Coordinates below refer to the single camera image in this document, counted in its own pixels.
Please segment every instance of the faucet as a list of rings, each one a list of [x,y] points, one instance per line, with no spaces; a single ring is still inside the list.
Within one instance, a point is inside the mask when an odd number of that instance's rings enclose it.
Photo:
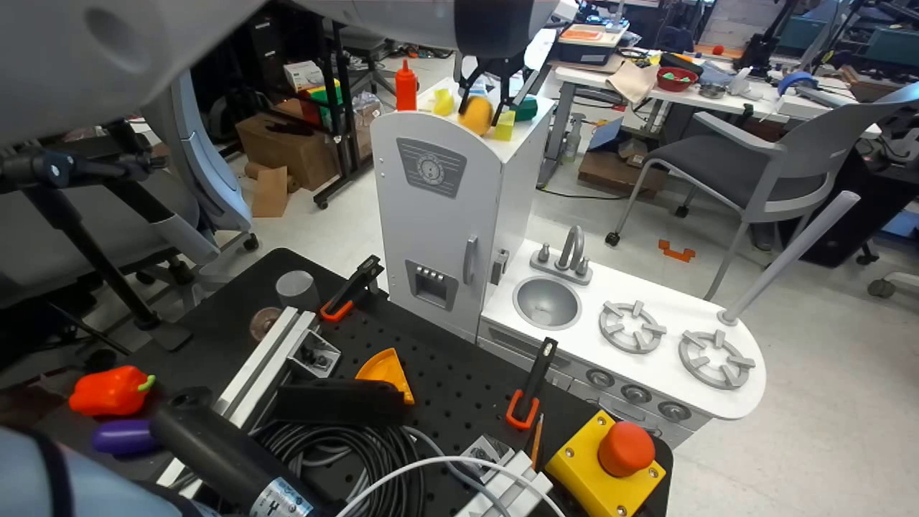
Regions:
[[[574,270],[584,257],[584,228],[574,223],[568,228],[564,254],[555,260],[555,270]]]

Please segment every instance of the toy stove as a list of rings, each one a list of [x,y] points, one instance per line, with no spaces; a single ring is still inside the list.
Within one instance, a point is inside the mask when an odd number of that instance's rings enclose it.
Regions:
[[[480,348],[528,368],[536,345],[557,339],[549,382],[648,428],[671,447],[712,417],[745,418],[756,409],[766,365],[745,322],[726,327],[719,305],[597,263],[588,284],[567,280],[526,263],[536,250],[522,241],[499,284],[492,284]],[[571,293],[571,322],[526,317],[519,293],[534,280]]]

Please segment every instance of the white cable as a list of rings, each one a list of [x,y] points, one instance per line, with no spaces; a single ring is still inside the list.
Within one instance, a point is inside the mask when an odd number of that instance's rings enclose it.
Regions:
[[[424,464],[443,464],[443,461],[465,461],[465,464],[483,464],[483,467],[492,467],[492,470],[499,470],[506,475],[511,475],[515,481],[519,481],[522,487],[534,491],[541,498],[545,498],[545,506],[557,513],[557,517],[567,517],[567,511],[549,496],[544,493],[532,478],[508,470],[506,464],[496,464],[496,461],[488,461],[488,458],[478,458],[478,457],[424,457],[424,458],[416,458],[416,461],[409,461],[384,475],[379,475],[374,484],[368,484],[360,496],[353,496],[341,511],[340,517],[347,517],[353,507],[360,507],[374,491],[379,491],[384,481],[397,478],[397,475],[406,475],[409,470],[416,470],[416,467],[424,467]]]

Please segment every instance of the stove burner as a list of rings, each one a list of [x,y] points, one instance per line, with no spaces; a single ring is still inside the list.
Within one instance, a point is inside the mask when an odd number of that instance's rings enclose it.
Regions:
[[[601,333],[610,345],[626,352],[653,352],[660,345],[660,335],[667,333],[657,317],[643,310],[640,300],[636,305],[604,305],[604,313],[597,317]]]
[[[756,368],[752,358],[748,358],[735,345],[729,345],[723,339],[723,329],[716,329],[716,333],[683,333],[680,339],[680,358],[683,358],[683,368],[719,386],[719,389],[739,389],[742,383],[748,383],[749,379],[749,371]],[[723,361],[722,365],[712,365],[712,355],[709,350],[723,350]]]

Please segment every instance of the metal rod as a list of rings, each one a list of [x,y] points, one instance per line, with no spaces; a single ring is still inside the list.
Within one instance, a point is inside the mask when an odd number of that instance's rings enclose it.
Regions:
[[[799,260],[841,214],[847,214],[862,194],[841,188],[834,203],[806,223],[806,228],[783,247],[783,253],[763,270],[756,284],[726,310],[719,313],[723,323],[735,323],[742,313],[794,263]]]

